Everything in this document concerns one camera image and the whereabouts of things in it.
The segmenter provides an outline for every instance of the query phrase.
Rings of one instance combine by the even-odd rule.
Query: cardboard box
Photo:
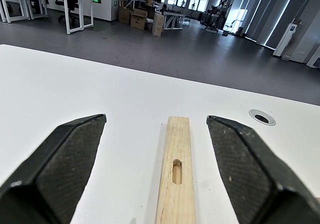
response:
[[[119,22],[129,24],[130,23],[130,9],[119,7]]]
[[[164,30],[164,22],[165,16],[159,12],[156,12],[153,19],[152,35],[159,38],[161,37],[161,33]]]
[[[144,30],[146,26],[148,12],[145,10],[134,9],[131,13],[131,27]]]

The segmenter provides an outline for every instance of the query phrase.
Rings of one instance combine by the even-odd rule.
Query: desk leg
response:
[[[24,17],[26,17],[26,18],[30,21],[30,16],[29,16],[29,11],[28,11],[27,2],[26,2],[26,0],[21,0],[21,2],[22,2],[22,5],[23,5],[23,8],[24,8],[24,14],[25,14]]]
[[[11,23],[10,15],[9,15],[9,11],[8,11],[8,7],[7,7],[6,0],[1,0],[1,1],[2,1],[2,5],[3,5],[4,13],[5,13],[6,21],[7,21],[8,23]]]
[[[40,7],[40,13],[41,13],[41,15],[43,15],[44,14],[44,7],[43,7],[44,5],[41,0],[38,0],[38,2],[39,2],[39,7]]]
[[[23,16],[23,17],[26,17],[26,11],[28,11],[28,10],[26,10],[26,9],[25,9],[25,6],[23,6],[22,0],[19,0],[19,5],[20,5],[20,9],[21,9],[21,14],[22,14],[22,16]]]
[[[26,0],[26,4],[28,5],[28,9],[29,9],[29,13],[30,13],[31,20],[34,20],[35,17],[34,17],[34,13],[32,12],[32,7],[31,7],[31,2],[30,2],[30,0]]]
[[[1,15],[1,20],[2,22],[6,22],[6,16],[5,16],[5,13],[4,13],[4,10],[2,9],[2,1],[0,0],[0,15]]]
[[[91,2],[91,23],[90,24],[87,24],[87,25],[84,25],[83,27],[84,28],[89,28],[89,27],[94,27],[94,2],[92,0],[90,0]]]
[[[94,27],[94,2],[91,0],[91,25]]]
[[[84,7],[82,5],[82,0],[78,0],[79,3],[79,22],[80,22],[80,28],[81,31],[83,31],[85,29],[85,25],[84,25]]]
[[[64,3],[64,15],[65,15],[65,25],[66,25],[66,33],[70,35],[70,22],[69,22],[69,12],[68,12],[68,1],[63,0]]]
[[[47,10],[47,2],[46,0],[43,0],[43,7],[44,7],[44,14],[46,17],[48,17],[48,10]]]

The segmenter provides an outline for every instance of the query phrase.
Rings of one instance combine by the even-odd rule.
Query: oval hole in wood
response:
[[[173,161],[172,182],[177,185],[182,184],[182,163],[178,159]]]

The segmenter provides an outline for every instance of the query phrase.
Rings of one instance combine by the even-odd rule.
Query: white wall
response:
[[[242,2],[243,0],[231,0],[232,6],[227,12],[227,18],[226,18],[225,24],[231,24],[234,20],[237,19]]]
[[[315,16],[313,22],[305,32],[303,38],[300,40],[298,46],[293,51],[290,60],[307,63],[310,57],[309,53],[320,44],[320,10]]]
[[[319,0],[308,0],[302,13],[298,16],[302,25],[298,25],[295,34],[285,48],[282,56],[284,60],[307,62],[310,51],[319,44],[320,26]]]

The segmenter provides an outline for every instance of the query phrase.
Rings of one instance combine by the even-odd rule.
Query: white desk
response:
[[[185,15],[174,12],[164,12],[164,30],[182,30]]]
[[[1,0],[2,5],[4,6],[4,14],[5,14],[5,20],[2,18],[2,21],[7,21],[8,23],[11,23],[11,21],[19,21],[19,20],[24,20],[24,19],[34,19],[35,16],[33,15],[32,8],[31,8],[31,2],[30,0],[19,0],[20,4],[20,9],[21,9],[21,16],[15,16],[15,17],[10,17],[9,11],[6,5],[6,0]],[[79,4],[79,22],[80,22],[80,27],[77,28],[70,28],[70,23],[69,23],[69,13],[68,13],[68,2],[67,0],[64,1],[64,13],[65,13],[65,25],[66,25],[66,33],[69,35],[73,32],[77,31],[83,31],[85,28],[88,27],[93,27],[94,26],[94,15],[93,15],[93,2],[91,1],[91,23],[84,25],[84,10],[83,10],[83,0],[78,0]],[[39,0],[40,4],[40,11],[41,15],[38,17],[47,17],[47,5],[45,3],[45,0]]]
[[[0,56],[0,185],[58,125],[106,114],[72,224],[154,223],[169,116],[190,118],[197,223],[238,223],[207,115],[254,128],[320,197],[320,106],[8,45]],[[276,125],[255,121],[249,109]]]

